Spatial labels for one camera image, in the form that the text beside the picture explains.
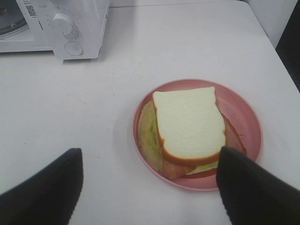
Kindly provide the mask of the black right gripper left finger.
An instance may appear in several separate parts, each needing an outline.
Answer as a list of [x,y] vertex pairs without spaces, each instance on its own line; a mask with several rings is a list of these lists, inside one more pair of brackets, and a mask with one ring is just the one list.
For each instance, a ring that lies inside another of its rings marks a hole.
[[72,148],[32,177],[0,195],[0,223],[67,225],[82,187],[82,150]]

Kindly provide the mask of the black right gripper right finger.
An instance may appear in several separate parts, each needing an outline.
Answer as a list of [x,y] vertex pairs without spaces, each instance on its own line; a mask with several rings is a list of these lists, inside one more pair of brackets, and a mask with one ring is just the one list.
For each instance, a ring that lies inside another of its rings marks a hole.
[[216,175],[233,225],[298,225],[300,192],[231,147],[222,147]]

